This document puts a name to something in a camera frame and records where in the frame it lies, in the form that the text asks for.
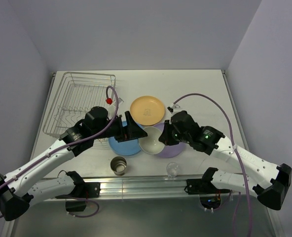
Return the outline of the white ceramic bowl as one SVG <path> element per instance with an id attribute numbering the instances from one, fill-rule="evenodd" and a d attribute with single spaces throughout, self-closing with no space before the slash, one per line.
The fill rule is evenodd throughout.
<path id="1" fill-rule="evenodd" d="M 159 141 L 161 131 L 156 127 L 145 127 L 147 137 L 138 139 L 140 148 L 147 154 L 156 155 L 163 151 L 165 145 Z"/>

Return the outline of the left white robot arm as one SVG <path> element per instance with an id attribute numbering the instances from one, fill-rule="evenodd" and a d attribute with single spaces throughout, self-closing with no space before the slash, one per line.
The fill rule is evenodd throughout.
<path id="1" fill-rule="evenodd" d="M 80 198 L 85 192 L 85 182 L 75 171 L 49 181 L 42 178 L 61 164 L 93 147 L 96 139 L 114 137 L 126 142 L 147 137 L 147 133 L 125 112 L 122 116 L 108 118 L 103 107 L 93 107 L 73 127 L 68 128 L 45 152 L 22 167 L 2 175 L 0 173 L 0 212 L 6 221 L 23 215 L 29 207 L 49 198 Z"/>

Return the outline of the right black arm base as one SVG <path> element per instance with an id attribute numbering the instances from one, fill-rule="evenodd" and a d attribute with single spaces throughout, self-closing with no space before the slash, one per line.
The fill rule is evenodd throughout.
<path id="1" fill-rule="evenodd" d="M 204 208 L 218 208 L 221 205 L 221 194 L 230 194 L 228 189 L 217 189 L 212 184 L 203 182 L 202 179 L 187 179 L 184 191 L 188 195 L 203 195 L 200 198 Z"/>

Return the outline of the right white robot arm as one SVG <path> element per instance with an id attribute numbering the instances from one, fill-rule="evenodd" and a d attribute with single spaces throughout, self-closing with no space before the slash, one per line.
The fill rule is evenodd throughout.
<path id="1" fill-rule="evenodd" d="M 175 113 L 164 122 L 159 141 L 166 146 L 186 143 L 198 152 L 241 169 L 241 174 L 234 174 L 208 168 L 201 182 L 206 192 L 215 189 L 246 192 L 264 206 L 281 210 L 291 186 L 292 168 L 289 165 L 277 165 L 257 157 L 233 144 L 221 131 L 211 126 L 199 126 L 186 111 Z"/>

